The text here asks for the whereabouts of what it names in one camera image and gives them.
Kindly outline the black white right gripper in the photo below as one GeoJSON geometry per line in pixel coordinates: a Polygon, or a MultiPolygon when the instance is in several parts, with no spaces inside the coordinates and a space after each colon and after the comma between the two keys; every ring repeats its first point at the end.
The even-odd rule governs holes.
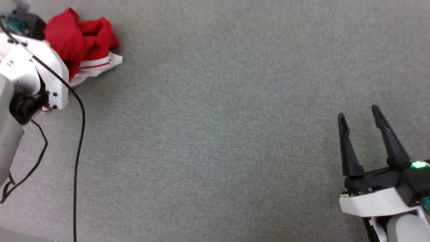
{"type": "Polygon", "coordinates": [[[411,159],[394,130],[377,105],[372,105],[372,114],[387,152],[389,167],[364,173],[350,140],[350,129],[343,113],[338,114],[338,132],[345,191],[339,198],[343,213],[359,217],[392,216],[401,213],[416,213],[426,217],[418,205],[409,207],[396,191],[399,173],[393,169],[407,169],[411,159]]]}

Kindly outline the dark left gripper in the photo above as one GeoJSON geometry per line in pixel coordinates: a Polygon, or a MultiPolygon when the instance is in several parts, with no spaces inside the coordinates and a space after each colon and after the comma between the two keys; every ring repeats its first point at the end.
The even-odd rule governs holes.
{"type": "Polygon", "coordinates": [[[1,22],[8,32],[36,40],[44,40],[47,24],[38,16],[25,9],[1,12],[1,22]]]}

